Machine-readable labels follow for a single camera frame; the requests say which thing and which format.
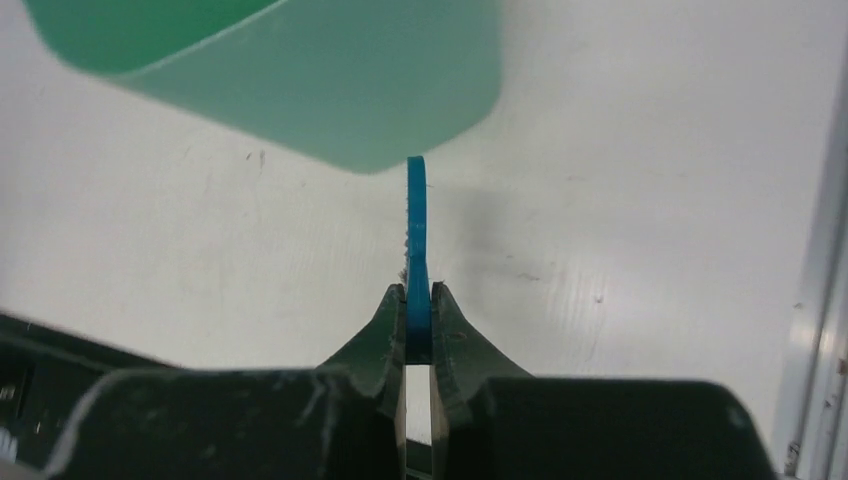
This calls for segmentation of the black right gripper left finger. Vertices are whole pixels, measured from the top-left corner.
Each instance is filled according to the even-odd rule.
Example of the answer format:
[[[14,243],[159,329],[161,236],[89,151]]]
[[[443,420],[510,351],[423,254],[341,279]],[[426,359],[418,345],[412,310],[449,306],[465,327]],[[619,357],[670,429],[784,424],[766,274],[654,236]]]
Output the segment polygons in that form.
[[[77,402],[48,479],[401,479],[405,295],[322,365],[125,369]]]

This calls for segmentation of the blue hand brush black bristles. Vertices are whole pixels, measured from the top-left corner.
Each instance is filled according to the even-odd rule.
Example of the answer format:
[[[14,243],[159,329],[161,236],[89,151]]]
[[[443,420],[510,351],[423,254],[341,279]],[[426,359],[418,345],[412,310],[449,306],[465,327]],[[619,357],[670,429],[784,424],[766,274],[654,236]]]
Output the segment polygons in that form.
[[[427,180],[423,156],[408,157],[406,229],[406,361],[427,365],[432,356],[430,282],[427,267]]]

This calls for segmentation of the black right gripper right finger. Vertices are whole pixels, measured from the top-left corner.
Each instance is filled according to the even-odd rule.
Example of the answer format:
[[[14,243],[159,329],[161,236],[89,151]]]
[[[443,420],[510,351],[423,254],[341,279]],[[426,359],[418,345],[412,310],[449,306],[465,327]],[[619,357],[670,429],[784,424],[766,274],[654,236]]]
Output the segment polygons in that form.
[[[771,479],[745,407],[692,380],[536,377],[432,291],[437,479]]]

